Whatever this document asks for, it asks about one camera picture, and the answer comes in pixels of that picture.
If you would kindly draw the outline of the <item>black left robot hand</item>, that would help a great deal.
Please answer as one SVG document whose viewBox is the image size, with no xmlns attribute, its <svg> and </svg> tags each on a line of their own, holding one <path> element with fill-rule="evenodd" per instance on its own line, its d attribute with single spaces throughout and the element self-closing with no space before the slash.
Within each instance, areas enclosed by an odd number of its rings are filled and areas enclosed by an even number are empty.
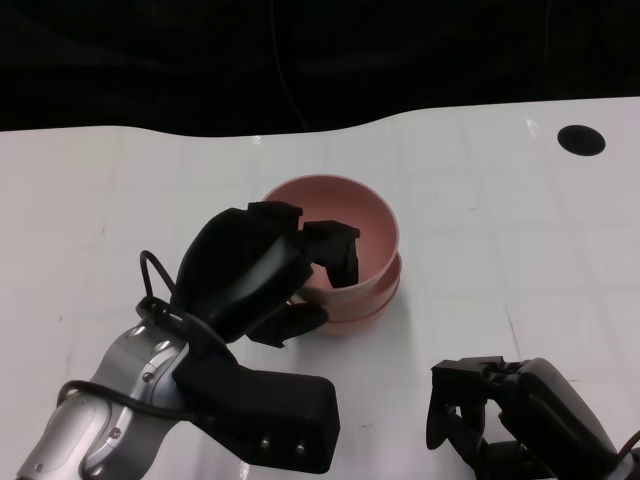
<svg viewBox="0 0 640 480">
<path fill-rule="evenodd" d="M 335 220 L 302 222 L 285 202 L 254 202 L 213 217 L 187 249 L 173 304 L 208 325 L 225 343 L 243 336 L 276 348 L 316 330 L 329 315 L 317 301 L 291 303 L 325 269 L 335 288 L 359 280 L 359 229 Z"/>
</svg>

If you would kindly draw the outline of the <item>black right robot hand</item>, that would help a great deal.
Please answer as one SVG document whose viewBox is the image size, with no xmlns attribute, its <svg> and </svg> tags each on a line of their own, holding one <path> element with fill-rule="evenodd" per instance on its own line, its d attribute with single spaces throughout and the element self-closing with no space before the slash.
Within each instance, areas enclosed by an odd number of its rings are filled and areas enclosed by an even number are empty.
<svg viewBox="0 0 640 480">
<path fill-rule="evenodd" d="M 639 450 L 616 449 L 547 360 L 443 360 L 432 369 L 430 450 L 450 443 L 478 479 L 636 479 Z"/>
</svg>

